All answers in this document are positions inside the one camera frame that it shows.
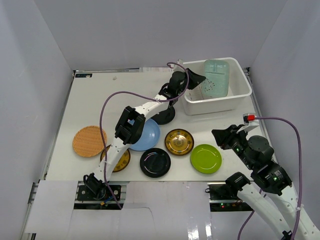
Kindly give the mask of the light green ceramic plate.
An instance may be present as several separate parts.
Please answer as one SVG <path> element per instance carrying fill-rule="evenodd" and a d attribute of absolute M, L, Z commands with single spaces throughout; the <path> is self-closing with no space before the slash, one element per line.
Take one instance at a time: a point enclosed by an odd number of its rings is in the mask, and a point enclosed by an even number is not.
<path fill-rule="evenodd" d="M 229 91 L 230 66 L 220 59 L 208 59 L 203 65 L 205 81 L 201 85 L 201 93 L 205 99 L 223 98 Z"/>

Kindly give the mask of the blue plastic plate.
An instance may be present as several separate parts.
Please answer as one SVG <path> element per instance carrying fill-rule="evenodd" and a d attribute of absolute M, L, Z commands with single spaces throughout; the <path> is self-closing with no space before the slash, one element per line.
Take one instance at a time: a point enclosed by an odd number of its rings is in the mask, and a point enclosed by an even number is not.
<path fill-rule="evenodd" d="M 158 143 L 160 136 L 161 130 L 159 125 L 150 118 L 144 123 L 140 139 L 129 148 L 138 152 L 147 151 Z"/>

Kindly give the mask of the black glossy plate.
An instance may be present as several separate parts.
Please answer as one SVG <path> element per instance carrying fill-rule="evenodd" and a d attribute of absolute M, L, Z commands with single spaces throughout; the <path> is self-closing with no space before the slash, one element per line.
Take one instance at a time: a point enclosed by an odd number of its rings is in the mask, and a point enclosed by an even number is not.
<path fill-rule="evenodd" d="M 161 148 L 151 148 L 145 151 L 140 158 L 140 169 L 149 178 L 161 178 L 171 168 L 169 154 Z"/>

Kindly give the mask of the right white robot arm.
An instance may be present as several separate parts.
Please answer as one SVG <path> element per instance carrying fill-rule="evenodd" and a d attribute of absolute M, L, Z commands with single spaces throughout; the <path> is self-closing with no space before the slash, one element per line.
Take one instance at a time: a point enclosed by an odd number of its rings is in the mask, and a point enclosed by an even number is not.
<path fill-rule="evenodd" d="M 289 175 L 273 161 L 269 141 L 259 135 L 247 138 L 246 128 L 241 124 L 211 131 L 222 150 L 232 150 L 251 170 L 250 178 L 241 172 L 228 177 L 226 195 L 248 204 L 280 240 L 318 240 L 320 231 L 298 204 Z"/>

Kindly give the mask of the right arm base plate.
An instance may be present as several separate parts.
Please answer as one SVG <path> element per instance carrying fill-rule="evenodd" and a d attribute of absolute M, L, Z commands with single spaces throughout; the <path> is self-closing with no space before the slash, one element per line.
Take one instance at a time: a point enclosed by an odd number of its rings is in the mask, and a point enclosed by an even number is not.
<path fill-rule="evenodd" d="M 225 183 L 209 184 L 204 190 L 209 196 L 211 213 L 251 212 L 253 209 L 231 192 Z"/>

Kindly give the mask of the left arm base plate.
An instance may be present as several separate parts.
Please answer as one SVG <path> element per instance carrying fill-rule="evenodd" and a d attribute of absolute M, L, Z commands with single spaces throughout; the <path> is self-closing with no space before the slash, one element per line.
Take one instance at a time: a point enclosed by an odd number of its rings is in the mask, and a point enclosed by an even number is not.
<path fill-rule="evenodd" d="M 110 188 L 115 196 L 115 198 L 119 201 L 121 199 L 121 185 L 110 185 Z M 79 185 L 78 191 L 76 195 L 77 201 L 104 201 L 111 198 L 114 200 L 112 193 L 108 189 L 107 186 L 103 186 L 102 189 L 98 190 L 94 193 L 85 185 Z"/>

